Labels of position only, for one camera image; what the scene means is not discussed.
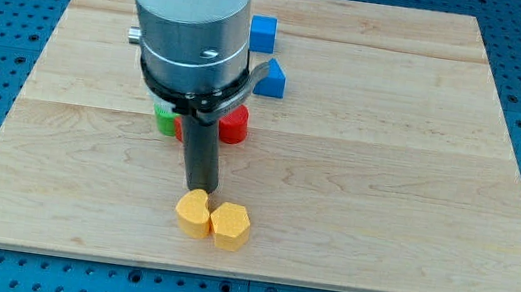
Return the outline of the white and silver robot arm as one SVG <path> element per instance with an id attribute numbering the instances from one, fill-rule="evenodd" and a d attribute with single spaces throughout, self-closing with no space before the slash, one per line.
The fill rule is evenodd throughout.
<path id="1" fill-rule="evenodd" d="M 143 79 L 167 111 L 213 124 L 269 74 L 249 66 L 250 0 L 135 0 Z"/>

